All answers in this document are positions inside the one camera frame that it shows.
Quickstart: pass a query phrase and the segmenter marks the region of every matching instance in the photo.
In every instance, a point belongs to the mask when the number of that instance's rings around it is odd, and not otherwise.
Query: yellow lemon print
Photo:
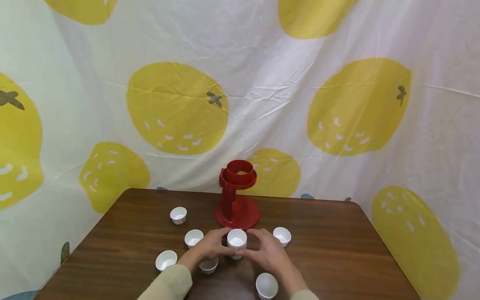
[[[79,179],[93,209],[104,214],[126,189],[146,188],[150,172],[144,161],[129,148],[101,142],[93,148]]]
[[[135,72],[127,105],[140,135],[167,153],[210,151],[227,128],[228,101],[220,85],[181,63],[158,62]]]
[[[85,25],[105,23],[117,0],[45,0],[56,12]]]
[[[447,300],[455,293],[460,276],[457,254],[417,194],[399,186],[379,190],[372,222],[422,299]]]
[[[320,87],[310,104],[311,142],[337,156],[381,149],[407,109],[410,81],[410,70],[391,59],[346,65]]]
[[[357,0],[278,0],[278,18],[286,34],[296,39],[334,33]]]
[[[248,161],[257,172],[257,183],[239,194],[290,197],[298,188],[300,166],[288,154],[272,148],[260,149]]]
[[[42,122],[28,95],[0,73],[0,209],[21,201],[43,183]]]

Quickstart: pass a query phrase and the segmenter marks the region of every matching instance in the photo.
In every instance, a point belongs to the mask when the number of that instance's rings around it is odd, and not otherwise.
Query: white backdrop
[[[26,103],[0,92],[0,299],[32,298],[123,190],[219,192],[235,158],[259,172],[247,193],[352,197],[424,299],[475,299],[479,14],[475,0],[0,0],[0,90]],[[35,120],[7,118],[32,106]]]

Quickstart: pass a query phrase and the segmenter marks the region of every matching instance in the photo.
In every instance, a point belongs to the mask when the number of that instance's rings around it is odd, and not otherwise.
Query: red cylindrical base
[[[215,218],[223,227],[248,229],[257,224],[260,219],[260,210],[252,198],[236,195],[232,203],[232,219],[229,221],[222,212],[222,202],[215,209]]]

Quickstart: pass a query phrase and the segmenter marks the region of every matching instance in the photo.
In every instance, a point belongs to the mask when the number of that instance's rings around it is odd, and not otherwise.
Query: red toy stand
[[[215,209],[215,218],[224,227],[248,229],[257,224],[260,210],[252,198],[236,195],[255,185],[257,173],[246,160],[233,160],[220,171],[220,186],[223,188],[222,201]]]

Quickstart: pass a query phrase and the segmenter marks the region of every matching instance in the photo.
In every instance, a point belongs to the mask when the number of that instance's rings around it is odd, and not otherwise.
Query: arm
[[[241,250],[240,254],[271,272],[285,287],[290,300],[319,300],[307,287],[303,277],[293,265],[276,237],[266,229],[249,229],[249,234],[260,240],[260,250]]]
[[[236,255],[235,249],[222,246],[222,237],[230,230],[222,228],[207,233],[177,264],[166,268],[138,300],[183,300],[192,287],[192,273],[202,261],[220,255]]]

